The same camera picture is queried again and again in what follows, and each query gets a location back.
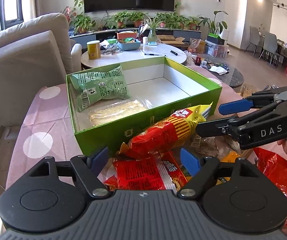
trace yellow canister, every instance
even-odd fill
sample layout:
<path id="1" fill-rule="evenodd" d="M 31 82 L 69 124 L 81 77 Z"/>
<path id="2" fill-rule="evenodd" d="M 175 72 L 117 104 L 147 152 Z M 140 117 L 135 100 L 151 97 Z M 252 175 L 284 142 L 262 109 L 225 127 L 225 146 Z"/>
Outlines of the yellow canister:
<path id="1" fill-rule="evenodd" d="M 100 44 L 99 43 L 100 43 L 100 41 L 88 41 L 87 42 L 89 59 L 101 58 Z"/>

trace glass vase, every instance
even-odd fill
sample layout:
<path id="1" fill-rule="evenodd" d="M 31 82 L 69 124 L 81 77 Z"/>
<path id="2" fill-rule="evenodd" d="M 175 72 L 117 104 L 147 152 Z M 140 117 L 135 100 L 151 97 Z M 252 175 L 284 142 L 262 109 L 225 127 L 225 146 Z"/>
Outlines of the glass vase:
<path id="1" fill-rule="evenodd" d="M 148 34 L 148 42 L 157 42 L 157 34 L 156 30 L 150 29 L 149 34 Z"/>

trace wooden floor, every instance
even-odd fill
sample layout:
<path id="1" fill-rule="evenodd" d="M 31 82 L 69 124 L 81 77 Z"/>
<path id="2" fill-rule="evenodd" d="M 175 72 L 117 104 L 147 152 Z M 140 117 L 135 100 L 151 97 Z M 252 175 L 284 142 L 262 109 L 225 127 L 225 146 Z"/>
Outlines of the wooden floor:
<path id="1" fill-rule="evenodd" d="M 269 63 L 260 60 L 259 54 L 252 57 L 252 52 L 242 52 L 234 48 L 230 48 L 231 56 L 224 59 L 224 62 L 237 68 L 244 76 L 245 83 L 253 85 L 258 89 L 263 89 L 266 85 L 287 86 L 287 76 L 284 74 L 285 67 L 271 66 Z M 9 132 L 6 129 L 0 140 L 0 184 L 5 187 L 6 179 L 11 160 L 11 155 L 17 139 L 19 129 L 13 129 Z"/>

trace gray ribbed surface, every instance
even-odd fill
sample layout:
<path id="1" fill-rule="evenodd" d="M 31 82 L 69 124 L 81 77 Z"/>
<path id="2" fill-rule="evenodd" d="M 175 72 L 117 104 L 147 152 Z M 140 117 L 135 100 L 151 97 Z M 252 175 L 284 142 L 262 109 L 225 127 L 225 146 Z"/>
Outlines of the gray ribbed surface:
<path id="1" fill-rule="evenodd" d="M 55 233 L 27 236 L 8 230 L 0 240 L 287 240 L 281 231 L 245 236 L 214 225 L 193 201 L 176 198 L 170 190 L 118 190 L 107 200 L 94 201 L 74 224 Z"/>

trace round black disc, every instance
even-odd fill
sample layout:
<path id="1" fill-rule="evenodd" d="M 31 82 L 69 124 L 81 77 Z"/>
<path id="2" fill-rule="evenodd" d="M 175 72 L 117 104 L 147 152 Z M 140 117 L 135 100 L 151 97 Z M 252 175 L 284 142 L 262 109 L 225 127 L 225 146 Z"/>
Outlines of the round black disc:
<path id="1" fill-rule="evenodd" d="M 47 177 L 22 180 L 0 197 L 0 217 L 5 226 L 29 233 L 63 228 L 74 222 L 85 207 L 85 197 L 76 187 Z"/>
<path id="2" fill-rule="evenodd" d="M 287 217 L 287 198 L 271 182 L 237 178 L 208 190 L 202 206 L 218 225 L 244 234 L 279 229 Z"/>

